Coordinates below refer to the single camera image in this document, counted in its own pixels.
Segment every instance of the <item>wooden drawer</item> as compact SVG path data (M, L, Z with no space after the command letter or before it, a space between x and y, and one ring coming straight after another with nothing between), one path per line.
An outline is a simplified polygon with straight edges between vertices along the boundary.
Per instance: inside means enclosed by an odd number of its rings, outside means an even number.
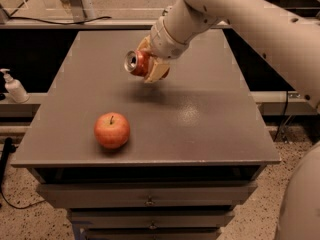
M172 230L86 230L88 240L215 240L219 229L172 229Z
M161 209L104 209L69 211L73 226L84 229L165 229L219 228L234 217L232 211L217 211L210 207Z
M234 206L256 187L255 182L43 184L37 192L55 208Z

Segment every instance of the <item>soap dispenser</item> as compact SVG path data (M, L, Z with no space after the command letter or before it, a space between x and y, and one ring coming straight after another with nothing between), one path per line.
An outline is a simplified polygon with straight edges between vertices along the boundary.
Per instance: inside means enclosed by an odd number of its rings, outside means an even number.
M19 80L13 79L13 77L8 74L10 69L2 68L0 71L4 74L3 78L6 81L4 87L10 93L12 99L16 103L23 103L29 99L29 94L26 92Z

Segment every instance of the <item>table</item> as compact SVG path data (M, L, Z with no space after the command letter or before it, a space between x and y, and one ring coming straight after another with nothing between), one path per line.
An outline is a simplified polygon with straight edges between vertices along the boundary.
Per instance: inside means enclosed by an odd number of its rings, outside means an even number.
M15 154L69 211L75 238L215 239L280 162L222 30L196 37L154 84L123 68L147 34L80 31ZM131 126L116 151L93 134L110 111Z

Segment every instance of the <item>apple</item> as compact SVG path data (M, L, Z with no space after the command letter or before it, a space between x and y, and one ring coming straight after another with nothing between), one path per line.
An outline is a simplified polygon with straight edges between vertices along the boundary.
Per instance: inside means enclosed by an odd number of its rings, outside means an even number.
M119 113L103 114L94 125L94 135L103 147L116 149L128 141L130 125L128 120Z

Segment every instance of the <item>floor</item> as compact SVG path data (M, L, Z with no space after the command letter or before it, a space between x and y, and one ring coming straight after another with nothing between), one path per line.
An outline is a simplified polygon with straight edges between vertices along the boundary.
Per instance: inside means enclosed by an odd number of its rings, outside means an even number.
M97 9L96 14L99 16L108 13L113 17L133 17L132 15L134 17L154 17L173 1L94 0L94 5ZM11 12L21 4L21 0L0 0L0 2ZM49 19L70 18L70 10L59 0L28 0L27 5L23 5L15 15ZM268 122L266 127L274 136L277 126ZM311 128L304 122L293 123L287 131L290 142L284 143L280 138L275 142L282 162L268 166L262 172L257 180L258 189L244 205L236 207L236 217L223 229L219 240L273 239L281 199L288 179L299 160L313 145L314 133L310 131ZM0 140L3 141L6 136L12 137L15 143L19 144L23 131L20 132L17 127L7 127L6 134L0 131ZM36 194L36 187L37 181L26 169L7 166L3 192L11 203L16 206L26 206L40 201L41 197ZM0 203L2 205L0 208L1 239L74 239L64 210L54 209L47 203L41 203L25 210L17 210L8 206L1 197Z

